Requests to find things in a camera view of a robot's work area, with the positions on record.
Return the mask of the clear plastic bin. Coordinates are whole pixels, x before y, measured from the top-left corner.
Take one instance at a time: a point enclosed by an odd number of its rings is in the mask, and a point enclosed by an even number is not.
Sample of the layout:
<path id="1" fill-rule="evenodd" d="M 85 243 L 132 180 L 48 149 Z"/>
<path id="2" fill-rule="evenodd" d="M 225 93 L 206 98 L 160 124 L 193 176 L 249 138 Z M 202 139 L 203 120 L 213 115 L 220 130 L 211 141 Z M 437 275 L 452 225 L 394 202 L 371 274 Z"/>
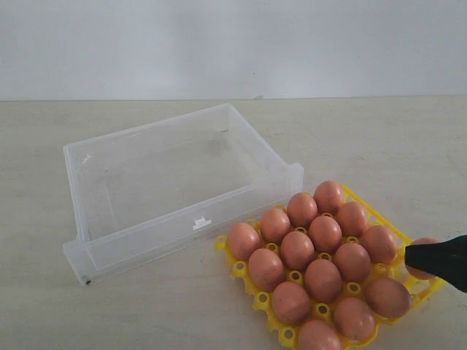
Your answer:
<path id="1" fill-rule="evenodd" d="M 231 104 L 68 144 L 77 237 L 63 253 L 82 286 L 221 234 L 301 192 Z"/>

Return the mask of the yellow plastic egg tray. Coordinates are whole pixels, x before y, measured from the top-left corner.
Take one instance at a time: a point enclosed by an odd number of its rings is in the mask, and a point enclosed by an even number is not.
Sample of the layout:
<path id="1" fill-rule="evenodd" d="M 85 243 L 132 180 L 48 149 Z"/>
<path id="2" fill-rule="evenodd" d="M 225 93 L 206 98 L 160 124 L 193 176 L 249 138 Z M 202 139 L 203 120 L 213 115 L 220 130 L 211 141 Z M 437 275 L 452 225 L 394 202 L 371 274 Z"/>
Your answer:
<path id="1" fill-rule="evenodd" d="M 432 294 L 442 288 L 446 281 L 439 277 L 434 277 L 429 280 L 418 279 L 411 275 L 404 265 L 405 248 L 413 243 L 414 240 L 404 235 L 398 228 L 396 228 L 389 220 L 382 216 L 376 209 L 372 208 L 367 204 L 359 195 L 352 191 L 345 184 L 341 184 L 344 191 L 344 201 L 355 201 L 366 208 L 369 219 L 369 226 L 385 225 L 389 227 L 395 234 L 398 240 L 398 254 L 392 264 L 386 265 L 384 263 L 371 264 L 371 270 L 368 277 L 362 282 L 346 281 L 343 286 L 343 290 L 336 301 L 331 304 L 318 303 L 316 300 L 311 299 L 310 313 L 307 316 L 306 321 L 311 319 L 318 319 L 326 322 L 334 329 L 335 324 L 333 322 L 333 311 L 336 304 L 341 299 L 346 298 L 359 298 L 366 301 L 365 293 L 368 284 L 375 279 L 383 277 L 393 279 L 404 285 L 411 297 L 410 309 L 408 312 L 414 310 L 424 300 L 428 299 Z M 266 292 L 259 289 L 254 285 L 254 282 L 250 278 L 247 263 L 236 259 L 229 251 L 227 245 L 227 236 L 220 235 L 215 239 L 215 251 L 223 251 L 225 255 L 225 262 L 228 268 L 230 268 L 232 279 L 241 279 L 244 282 L 244 289 L 248 295 L 252 295 L 252 307 L 256 311 L 262 311 L 266 315 L 266 327 L 269 332 L 277 333 L 277 341 L 281 346 L 286 349 L 299 349 L 298 347 L 298 333 L 303 327 L 304 322 L 296 326 L 289 326 L 278 320 L 273 312 L 271 292 Z M 304 287 L 304 273 L 300 271 L 290 270 L 285 268 L 287 281 L 294 282 Z M 372 334 L 363 340 L 353 340 L 337 331 L 341 344 L 341 349 L 355 349 L 364 348 L 372 343 L 378 336 L 379 326 L 382 324 L 392 325 L 399 322 L 402 317 L 399 318 L 387 318 L 380 314 L 375 314 L 375 328 Z"/>

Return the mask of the brown egg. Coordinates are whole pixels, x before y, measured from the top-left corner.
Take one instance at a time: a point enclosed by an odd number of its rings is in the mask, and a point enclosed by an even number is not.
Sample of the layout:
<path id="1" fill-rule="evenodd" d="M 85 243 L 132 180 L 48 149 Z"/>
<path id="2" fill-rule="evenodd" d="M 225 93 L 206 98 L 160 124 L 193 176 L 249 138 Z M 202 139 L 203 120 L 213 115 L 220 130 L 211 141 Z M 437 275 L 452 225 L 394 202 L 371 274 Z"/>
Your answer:
<path id="1" fill-rule="evenodd" d="M 306 290 L 293 281 L 279 284 L 272 292 L 271 303 L 276 318 L 289 326 L 302 323 L 311 307 Z"/>
<path id="2" fill-rule="evenodd" d="M 412 242 L 412 245 L 419 245 L 419 244 L 437 244 L 439 241 L 435 238 L 419 238 L 415 241 Z M 409 265 L 405 265 L 407 271 L 409 272 L 410 275 L 413 277 L 419 279 L 419 280 L 431 280 L 435 278 L 433 274 L 427 273 L 425 271 L 418 270 L 416 268 L 413 268 Z"/>
<path id="3" fill-rule="evenodd" d="M 394 232 L 385 225 L 373 225 L 360 237 L 373 263 L 391 264 L 397 256 L 398 244 Z"/>
<path id="4" fill-rule="evenodd" d="M 249 275 L 260 290 L 272 292 L 285 281 L 285 268 L 279 256 L 270 249 L 256 249 L 248 261 Z"/>
<path id="5" fill-rule="evenodd" d="M 340 350 L 341 343 L 338 335 L 329 324 L 321 320 L 310 320 L 298 332 L 298 348 Z"/>
<path id="6" fill-rule="evenodd" d="M 262 242 L 253 226 L 239 222 L 231 226 L 227 246 L 237 260 L 248 261 L 251 254 L 262 247 Z"/>
<path id="7" fill-rule="evenodd" d="M 369 282 L 364 296 L 371 309 L 387 319 L 404 316 L 412 306 L 408 289 L 388 277 L 379 277 Z"/>
<path id="8" fill-rule="evenodd" d="M 326 259 L 316 259 L 309 264 L 304 283 L 310 296 L 319 303 L 332 303 L 343 288 L 338 268 Z"/>
<path id="9" fill-rule="evenodd" d="M 335 215 L 344 204 L 343 188 L 338 182 L 324 181 L 317 186 L 314 200 L 320 213 Z"/>
<path id="10" fill-rule="evenodd" d="M 309 227 L 317 214 L 317 204 L 307 192 L 295 194 L 287 204 L 287 215 L 294 227 Z"/>
<path id="11" fill-rule="evenodd" d="M 260 233 L 266 242 L 280 244 L 287 235 L 291 223 L 281 208 L 272 208 L 261 217 Z"/>
<path id="12" fill-rule="evenodd" d="M 336 304 L 333 322 L 336 329 L 352 341 L 367 339 L 376 328 L 374 312 L 356 297 L 346 297 Z"/>
<path id="13" fill-rule="evenodd" d="M 368 252 L 357 243 L 342 244 L 333 256 L 333 263 L 345 281 L 362 282 L 371 271 Z"/>
<path id="14" fill-rule="evenodd" d="M 368 212 L 366 208 L 356 202 L 346 202 L 336 216 L 344 236 L 360 237 L 368 227 Z"/>
<path id="15" fill-rule="evenodd" d="M 292 231 L 283 238 L 280 254 L 289 269 L 304 271 L 313 261 L 314 245 L 307 234 Z"/>
<path id="16" fill-rule="evenodd" d="M 341 245 L 342 231 L 333 217 L 321 215 L 309 226 L 309 237 L 316 251 L 334 253 Z"/>

